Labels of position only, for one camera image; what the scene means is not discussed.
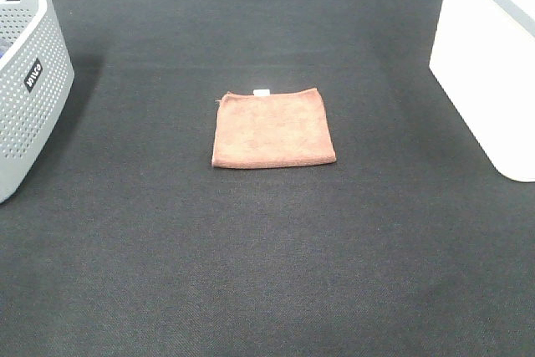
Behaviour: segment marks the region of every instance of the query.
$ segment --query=basket label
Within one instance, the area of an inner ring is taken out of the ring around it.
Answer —
[[[24,85],[26,85],[26,89],[28,90],[28,92],[32,92],[32,89],[33,87],[35,87],[35,84],[37,83],[37,80],[41,76],[42,72],[43,65],[41,64],[39,59],[35,59],[35,63],[33,64],[26,78],[24,79]]]

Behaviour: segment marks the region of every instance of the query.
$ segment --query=white container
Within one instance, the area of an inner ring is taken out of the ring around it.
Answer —
[[[54,128],[74,79],[51,0],[0,3],[0,202],[11,196]]]
[[[535,0],[444,0],[430,67],[498,171],[535,181]]]

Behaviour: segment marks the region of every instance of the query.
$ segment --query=white box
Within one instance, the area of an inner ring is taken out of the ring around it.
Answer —
[[[535,181],[535,0],[444,0],[430,67],[498,171]]]

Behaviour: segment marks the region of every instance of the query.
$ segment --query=towel label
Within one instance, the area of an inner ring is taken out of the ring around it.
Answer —
[[[35,59],[35,63],[33,64],[26,78],[24,79],[24,85],[26,85],[26,89],[28,90],[28,92],[32,92],[32,89],[33,87],[35,87],[35,84],[37,83],[39,77],[41,77],[42,72],[43,65],[41,64],[39,59]]]
[[[252,94],[254,96],[269,96],[271,91],[269,89],[255,89]]]

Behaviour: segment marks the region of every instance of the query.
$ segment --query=microfiber cloth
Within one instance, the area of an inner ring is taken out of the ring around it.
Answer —
[[[229,92],[221,99],[212,166],[260,169],[335,161],[317,89],[268,96]]]

